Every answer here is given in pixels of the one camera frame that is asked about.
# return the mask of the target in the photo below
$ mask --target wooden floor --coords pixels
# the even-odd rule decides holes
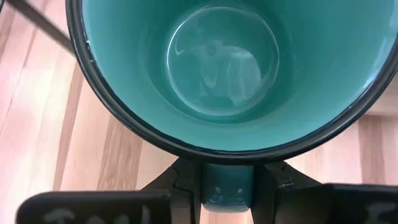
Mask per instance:
[[[64,0],[33,0],[65,32]],[[398,81],[343,134],[289,160],[322,182],[398,185]],[[51,190],[140,189],[176,157],[143,141],[95,97],[75,58],[8,5],[0,13],[0,223]],[[202,211],[201,223],[251,223]]]

